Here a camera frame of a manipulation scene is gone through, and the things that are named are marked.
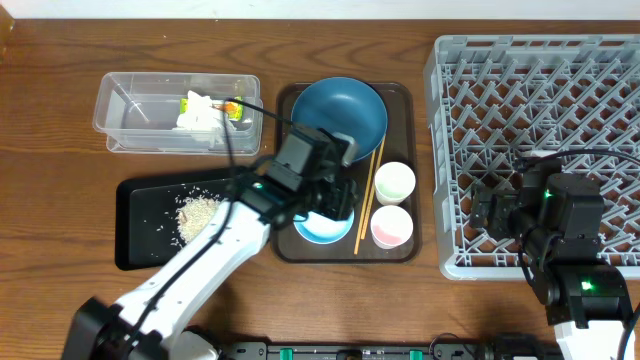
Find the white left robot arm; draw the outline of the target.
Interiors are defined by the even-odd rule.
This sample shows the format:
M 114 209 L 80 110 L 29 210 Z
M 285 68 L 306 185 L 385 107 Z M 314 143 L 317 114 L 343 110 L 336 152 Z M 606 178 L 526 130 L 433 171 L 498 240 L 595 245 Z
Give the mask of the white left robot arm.
M 195 313 L 271 231 L 310 212 L 346 220 L 360 197 L 341 169 L 300 175 L 272 167 L 230 170 L 229 196 L 204 229 L 156 274 L 114 304 L 87 300 L 75 313 L 65 359 L 167 359 Z

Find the pink plastic cup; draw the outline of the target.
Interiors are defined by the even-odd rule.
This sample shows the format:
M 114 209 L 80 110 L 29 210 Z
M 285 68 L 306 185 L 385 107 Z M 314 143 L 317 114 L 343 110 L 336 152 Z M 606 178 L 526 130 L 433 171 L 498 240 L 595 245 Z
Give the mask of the pink plastic cup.
M 370 221 L 374 243 L 382 249 L 393 249 L 406 243 L 413 234 L 413 220 L 403 208 L 387 205 L 374 212 Z

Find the green yellow snack wrapper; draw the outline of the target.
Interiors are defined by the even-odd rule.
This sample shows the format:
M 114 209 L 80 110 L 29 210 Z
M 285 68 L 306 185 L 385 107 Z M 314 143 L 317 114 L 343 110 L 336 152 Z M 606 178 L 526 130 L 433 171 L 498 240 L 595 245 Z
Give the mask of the green yellow snack wrapper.
M 210 107 L 222 110 L 230 121 L 240 121 L 243 117 L 244 106 L 235 102 L 225 102 L 223 100 L 210 100 Z M 190 100 L 182 98 L 179 102 L 179 110 L 184 114 L 188 110 Z

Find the dark blue plate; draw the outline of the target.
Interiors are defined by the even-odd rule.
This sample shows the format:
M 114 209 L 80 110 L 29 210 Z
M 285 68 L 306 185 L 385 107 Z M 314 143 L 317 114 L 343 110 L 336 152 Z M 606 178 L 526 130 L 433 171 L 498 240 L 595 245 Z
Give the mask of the dark blue plate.
M 291 120 L 352 137 L 358 149 L 355 161 L 376 150 L 388 128 L 382 97 L 368 83 L 348 77 L 325 78 L 309 85 L 295 100 Z

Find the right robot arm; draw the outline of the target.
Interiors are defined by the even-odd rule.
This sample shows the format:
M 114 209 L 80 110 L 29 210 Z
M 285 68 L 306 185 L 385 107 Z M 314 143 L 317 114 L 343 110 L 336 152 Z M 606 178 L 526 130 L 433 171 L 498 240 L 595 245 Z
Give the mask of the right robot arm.
M 565 359 L 632 359 L 639 310 L 626 280 L 600 259 L 605 211 L 598 183 L 559 159 L 529 158 L 516 190 L 472 191 L 470 225 L 517 242 L 525 280 Z

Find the white tissue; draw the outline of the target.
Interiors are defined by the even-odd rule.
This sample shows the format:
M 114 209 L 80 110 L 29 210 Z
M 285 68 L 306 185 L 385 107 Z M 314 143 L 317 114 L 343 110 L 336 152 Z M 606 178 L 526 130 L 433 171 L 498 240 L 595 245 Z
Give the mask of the white tissue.
M 180 100 L 180 114 L 174 130 L 187 131 L 196 141 L 207 142 L 210 147 L 224 140 L 223 101 L 213 100 L 189 90 Z

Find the light blue bowl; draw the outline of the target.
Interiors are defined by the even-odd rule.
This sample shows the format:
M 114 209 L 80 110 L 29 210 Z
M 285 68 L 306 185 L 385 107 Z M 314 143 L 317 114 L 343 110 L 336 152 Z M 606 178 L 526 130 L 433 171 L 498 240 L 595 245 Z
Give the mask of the light blue bowl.
M 350 231 L 354 222 L 354 212 L 346 220 L 334 221 L 314 212 L 306 217 L 296 215 L 293 225 L 296 231 L 307 241 L 328 245 L 341 240 Z

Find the pile of cooked rice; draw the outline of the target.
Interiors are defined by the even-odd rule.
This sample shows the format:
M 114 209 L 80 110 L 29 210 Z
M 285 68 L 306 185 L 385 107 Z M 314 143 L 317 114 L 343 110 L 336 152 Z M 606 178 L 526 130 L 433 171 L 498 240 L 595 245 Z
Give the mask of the pile of cooked rice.
M 157 233 L 169 237 L 169 244 L 182 249 L 204 229 L 217 213 L 223 198 L 200 186 L 179 185 L 185 194 L 168 191 L 169 208 L 163 210 Z

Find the cream plastic cup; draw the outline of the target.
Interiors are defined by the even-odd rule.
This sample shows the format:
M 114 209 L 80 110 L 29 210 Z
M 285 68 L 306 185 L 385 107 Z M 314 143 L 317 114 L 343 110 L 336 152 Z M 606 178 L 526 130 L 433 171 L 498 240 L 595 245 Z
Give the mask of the cream plastic cup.
M 374 176 L 375 196 L 382 205 L 398 205 L 407 199 L 416 186 L 413 170 L 401 162 L 382 165 Z

